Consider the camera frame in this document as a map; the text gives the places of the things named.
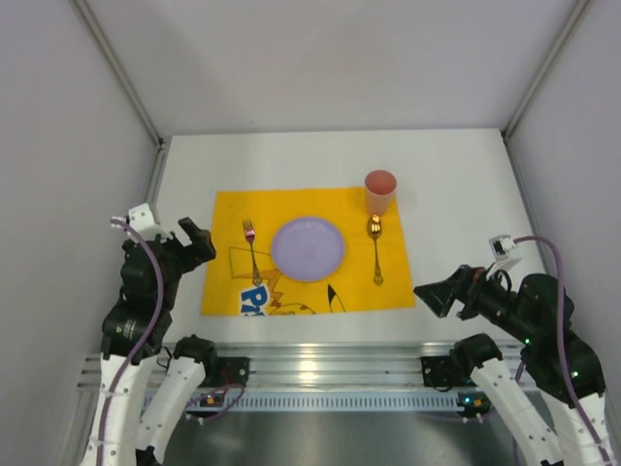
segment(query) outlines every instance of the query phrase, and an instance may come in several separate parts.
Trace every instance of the tabletop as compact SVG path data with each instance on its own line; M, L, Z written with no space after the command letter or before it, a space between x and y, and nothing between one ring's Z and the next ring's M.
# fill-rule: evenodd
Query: tabletop
M177 221L190 216L210 228L219 190L359 186L374 169L398 179L414 285L444 280L460 264L490 265L488 240L494 236L532 234L496 129L175 136L165 163L156 204L163 227L182 241ZM535 246L520 246L520 252L522 261L511 270L514 283L543 271ZM439 319L420 299L410 309L339 315L202 316L205 274L203 265L181 279L166 342L196 334L259 345L425 343L480 332L510 340L483 317L462 322L454 309Z

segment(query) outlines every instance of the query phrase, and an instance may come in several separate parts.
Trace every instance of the plate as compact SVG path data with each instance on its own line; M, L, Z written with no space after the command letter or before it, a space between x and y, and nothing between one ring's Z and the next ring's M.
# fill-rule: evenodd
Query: plate
M316 282L332 275L343 262L339 229L324 218L301 216L285 223L272 241L272 259L289 279Z

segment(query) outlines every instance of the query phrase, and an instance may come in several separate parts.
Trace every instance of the pink cup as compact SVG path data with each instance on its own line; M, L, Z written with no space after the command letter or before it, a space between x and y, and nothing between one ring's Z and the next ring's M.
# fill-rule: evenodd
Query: pink cup
M385 170L375 170L365 179L365 202L367 213L383 216L395 198L397 179Z

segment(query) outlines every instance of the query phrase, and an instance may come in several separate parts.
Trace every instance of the gray floor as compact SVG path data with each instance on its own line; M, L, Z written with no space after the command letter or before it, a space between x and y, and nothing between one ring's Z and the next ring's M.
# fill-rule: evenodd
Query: gray floor
M164 466L510 465L498 415L483 424L406 413L232 413L180 421Z

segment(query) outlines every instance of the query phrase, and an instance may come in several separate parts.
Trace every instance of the white wall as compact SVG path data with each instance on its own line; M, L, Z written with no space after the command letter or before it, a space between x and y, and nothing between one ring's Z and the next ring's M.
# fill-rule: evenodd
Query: white wall
M566 261L574 324L621 409L621 2L594 2L511 148Z
M503 127L573 0L89 0L165 135Z
M0 464L51 465L154 149L66 0L0 5Z

